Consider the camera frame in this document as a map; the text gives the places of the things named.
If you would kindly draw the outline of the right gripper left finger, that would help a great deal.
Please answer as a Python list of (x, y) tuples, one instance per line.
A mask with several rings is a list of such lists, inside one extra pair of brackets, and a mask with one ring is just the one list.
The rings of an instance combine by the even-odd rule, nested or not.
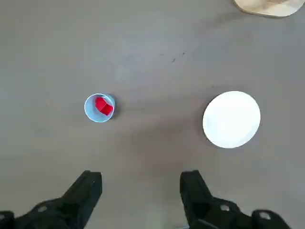
[(83, 229), (102, 195), (101, 172), (84, 171), (59, 198), (37, 204), (16, 217), (0, 212), (2, 229)]

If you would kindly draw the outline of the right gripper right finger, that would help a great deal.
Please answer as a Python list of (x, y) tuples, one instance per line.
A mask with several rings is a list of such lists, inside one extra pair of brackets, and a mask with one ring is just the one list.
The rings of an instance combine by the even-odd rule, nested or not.
[(190, 229), (289, 229), (277, 213), (257, 209), (250, 216), (231, 201), (214, 197), (198, 170), (182, 172), (180, 194)]

